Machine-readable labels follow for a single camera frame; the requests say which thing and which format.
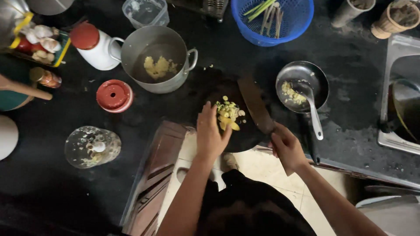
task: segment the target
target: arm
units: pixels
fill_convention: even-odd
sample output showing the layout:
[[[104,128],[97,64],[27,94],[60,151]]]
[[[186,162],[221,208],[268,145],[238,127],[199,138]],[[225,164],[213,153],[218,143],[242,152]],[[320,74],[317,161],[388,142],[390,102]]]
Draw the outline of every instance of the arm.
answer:
[[[276,123],[271,139],[273,153],[280,159],[287,176],[296,172],[302,178],[338,236],[386,236],[310,166],[299,140],[286,127]]]
[[[179,187],[157,236],[192,236],[197,227],[207,179],[216,158],[226,148],[232,128],[226,128],[223,137],[216,123],[217,107],[210,102],[203,106],[197,120],[197,155]]]

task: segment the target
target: blue plastic basket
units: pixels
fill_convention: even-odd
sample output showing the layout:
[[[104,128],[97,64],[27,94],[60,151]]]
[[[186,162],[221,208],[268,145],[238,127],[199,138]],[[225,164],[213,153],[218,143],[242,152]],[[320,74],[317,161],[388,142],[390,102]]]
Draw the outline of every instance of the blue plastic basket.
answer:
[[[232,15],[245,39],[261,47],[271,47],[288,42],[299,37],[308,28],[314,15],[313,0],[278,0],[283,11],[280,28],[280,38],[274,38],[276,33],[275,18],[271,25],[270,37],[260,35],[264,12],[248,23],[248,16],[244,13],[256,7],[262,0],[231,0]]]

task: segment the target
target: tomato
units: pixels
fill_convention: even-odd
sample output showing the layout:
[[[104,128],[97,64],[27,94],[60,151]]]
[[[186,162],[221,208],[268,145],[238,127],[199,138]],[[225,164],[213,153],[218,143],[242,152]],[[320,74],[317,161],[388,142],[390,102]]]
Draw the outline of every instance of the tomato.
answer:
[[[19,45],[16,47],[16,50],[19,52],[30,52],[31,48],[32,44],[26,39],[25,36],[22,36]]]
[[[32,52],[36,52],[36,51],[39,51],[39,50],[42,50],[42,51],[44,51],[44,52],[48,52],[45,48],[43,48],[43,47],[41,46],[41,44],[40,44],[40,43],[32,44],[32,48],[31,48],[31,51],[32,51]]]

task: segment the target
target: red lid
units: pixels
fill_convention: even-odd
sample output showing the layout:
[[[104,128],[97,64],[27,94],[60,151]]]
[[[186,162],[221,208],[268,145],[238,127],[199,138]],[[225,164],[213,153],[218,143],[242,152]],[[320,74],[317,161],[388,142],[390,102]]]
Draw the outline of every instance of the red lid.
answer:
[[[128,84],[117,79],[111,79],[98,88],[96,101],[106,111],[123,112],[133,102],[133,91]]]
[[[70,32],[73,46],[79,49],[90,49],[99,41],[99,30],[87,21],[80,23]]]

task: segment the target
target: person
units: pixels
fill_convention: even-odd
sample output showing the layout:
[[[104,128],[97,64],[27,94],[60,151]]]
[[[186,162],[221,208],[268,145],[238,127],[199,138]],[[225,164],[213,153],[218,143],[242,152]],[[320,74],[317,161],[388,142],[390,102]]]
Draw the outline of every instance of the person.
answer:
[[[217,183],[208,180],[232,134],[229,126],[219,134],[216,109],[207,102],[198,115],[197,154],[156,235],[316,235],[289,199],[246,178],[230,155],[224,156],[232,167],[222,175],[226,188],[219,192]],[[269,145],[286,173],[296,172],[305,182],[338,236],[386,236],[310,166],[299,140],[285,126],[276,123]]]

